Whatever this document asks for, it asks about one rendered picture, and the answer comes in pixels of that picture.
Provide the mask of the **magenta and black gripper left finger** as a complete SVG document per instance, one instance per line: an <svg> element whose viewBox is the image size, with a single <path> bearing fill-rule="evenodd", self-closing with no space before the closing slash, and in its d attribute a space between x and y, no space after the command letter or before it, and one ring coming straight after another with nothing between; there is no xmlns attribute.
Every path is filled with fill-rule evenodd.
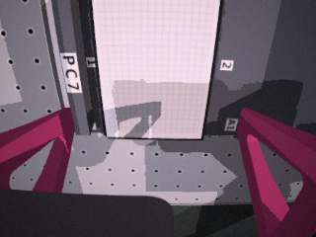
<svg viewBox="0 0 316 237"><path fill-rule="evenodd" d="M63 108L0 133L0 189L11 190L11 174L54 139L32 191L62 193L74 131L71 109Z"/></svg>

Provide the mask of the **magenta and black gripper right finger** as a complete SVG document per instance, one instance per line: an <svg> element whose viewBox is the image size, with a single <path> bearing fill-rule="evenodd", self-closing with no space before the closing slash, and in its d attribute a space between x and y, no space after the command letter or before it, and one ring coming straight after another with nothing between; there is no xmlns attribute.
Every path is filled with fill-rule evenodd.
<svg viewBox="0 0 316 237"><path fill-rule="evenodd" d="M241 110L237 131L259 237L312 237L316 233L316 135L248 108ZM302 176L303 187L290 208L258 140Z"/></svg>

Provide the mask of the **light grey perforated base plate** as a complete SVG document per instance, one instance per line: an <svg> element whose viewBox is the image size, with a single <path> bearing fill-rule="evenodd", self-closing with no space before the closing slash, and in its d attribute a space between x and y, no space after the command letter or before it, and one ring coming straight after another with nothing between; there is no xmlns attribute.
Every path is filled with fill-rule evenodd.
<svg viewBox="0 0 316 237"><path fill-rule="evenodd" d="M0 133L59 110L40 0L0 0ZM53 141L11 174L11 190L33 189ZM295 201L301 174L258 142L284 200ZM62 192L152 196L170 205L251 204L247 182L235 136L171 141L74 133Z"/></svg>

